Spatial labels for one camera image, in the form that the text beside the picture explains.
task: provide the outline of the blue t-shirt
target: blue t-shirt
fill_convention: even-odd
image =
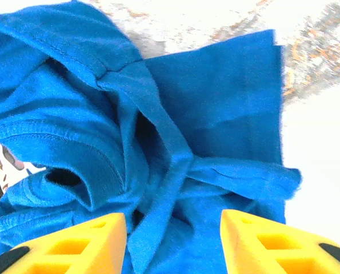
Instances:
[[[123,273],[226,273],[221,211],[284,222],[273,31],[143,60],[80,2],[0,15],[0,143],[46,167],[0,201],[0,253],[124,212]]]

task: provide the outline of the blue fabric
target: blue fabric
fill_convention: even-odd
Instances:
[[[0,201],[0,252],[126,214],[123,273],[226,273],[221,211],[284,222],[273,31],[143,60],[72,1],[0,15],[0,143],[46,171]]]

